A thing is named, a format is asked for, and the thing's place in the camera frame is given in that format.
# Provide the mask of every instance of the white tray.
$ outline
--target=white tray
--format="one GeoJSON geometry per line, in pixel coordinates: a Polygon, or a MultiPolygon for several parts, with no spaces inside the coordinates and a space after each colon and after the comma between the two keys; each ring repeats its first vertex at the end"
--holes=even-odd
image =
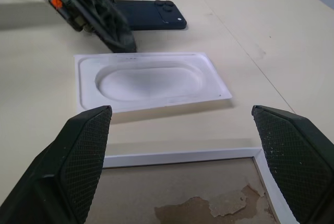
{"type": "Polygon", "coordinates": [[[77,110],[114,113],[231,98],[204,53],[76,55],[77,110]]]}

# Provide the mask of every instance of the table surface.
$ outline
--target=table surface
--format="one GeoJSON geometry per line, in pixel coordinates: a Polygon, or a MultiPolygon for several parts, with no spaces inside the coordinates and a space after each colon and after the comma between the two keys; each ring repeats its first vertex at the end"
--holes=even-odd
{"type": "MultiPolygon", "coordinates": [[[[115,114],[107,154],[260,146],[262,104],[334,140],[334,11],[319,0],[172,0],[184,31],[135,32],[140,52],[205,52],[233,99],[115,114]]],[[[0,202],[76,114],[75,54],[109,53],[41,0],[0,0],[0,202]]]]}

